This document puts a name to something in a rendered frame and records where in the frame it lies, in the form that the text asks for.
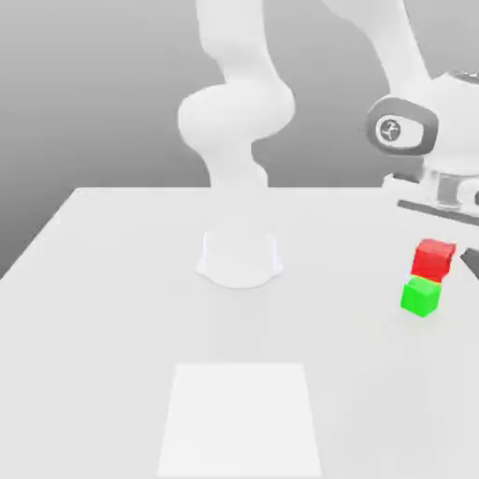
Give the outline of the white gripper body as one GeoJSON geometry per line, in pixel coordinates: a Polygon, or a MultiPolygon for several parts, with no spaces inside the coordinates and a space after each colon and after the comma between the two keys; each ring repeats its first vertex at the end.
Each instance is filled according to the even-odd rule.
{"type": "Polygon", "coordinates": [[[388,201],[418,234],[456,243],[479,243],[479,206],[441,204],[435,190],[424,190],[418,178],[400,173],[387,174],[382,190],[388,201]]]}

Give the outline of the small red cube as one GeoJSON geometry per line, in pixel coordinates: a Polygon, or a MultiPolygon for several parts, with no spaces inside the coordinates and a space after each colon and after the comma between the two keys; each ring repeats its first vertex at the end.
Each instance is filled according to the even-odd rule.
{"type": "Polygon", "coordinates": [[[455,243],[422,239],[415,248],[411,274],[441,283],[449,273],[452,257],[456,250],[455,243]]]}

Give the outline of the small green cube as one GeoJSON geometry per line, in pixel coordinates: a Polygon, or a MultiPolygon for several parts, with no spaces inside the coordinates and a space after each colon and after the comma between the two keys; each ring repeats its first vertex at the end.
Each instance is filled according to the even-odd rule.
{"type": "Polygon", "coordinates": [[[441,297],[442,285],[419,276],[412,276],[403,285],[400,307],[419,317],[434,312],[441,297]]]}

